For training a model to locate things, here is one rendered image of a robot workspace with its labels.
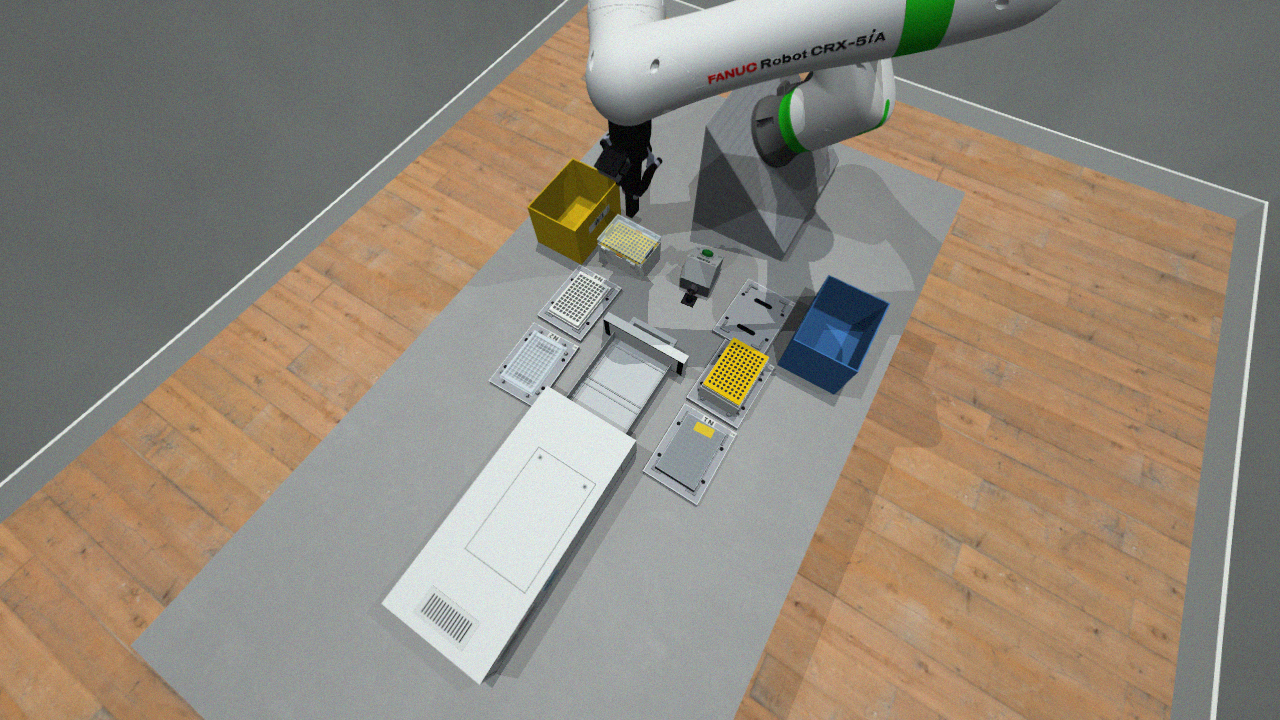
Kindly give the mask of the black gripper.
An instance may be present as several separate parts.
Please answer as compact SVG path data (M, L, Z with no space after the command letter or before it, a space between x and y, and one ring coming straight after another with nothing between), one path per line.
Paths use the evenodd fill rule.
M616 143L620 147L630 149L628 161L634 164L634 170L630 173L627 179L622 177L620 183L614 183L621 186L622 192L625 193L626 215L634 218L639 211L639 197L641 197L648 190L655 173L654 170L657 170L662 163L660 158L655 158L652 154L652 120L646 120L639 126L617 126L608 120L608 128L609 133L600 141L602 149L605 149L605 143ZM644 172L641 179L641 161L645 159L646 170Z

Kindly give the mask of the blue bin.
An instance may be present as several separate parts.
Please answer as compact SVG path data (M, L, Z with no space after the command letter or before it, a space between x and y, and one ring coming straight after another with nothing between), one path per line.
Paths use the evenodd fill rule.
M858 374L888 307L828 275L777 365L836 395Z

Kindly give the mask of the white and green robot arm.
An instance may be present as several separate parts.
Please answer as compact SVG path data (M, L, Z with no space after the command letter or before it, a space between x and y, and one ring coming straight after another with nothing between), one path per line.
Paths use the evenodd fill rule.
M664 0L588 0L586 88L607 120L639 126L809 72L753 109L756 152L780 168L884 126L896 100L891 58L1018 29L1059 1L736 0L666 19Z

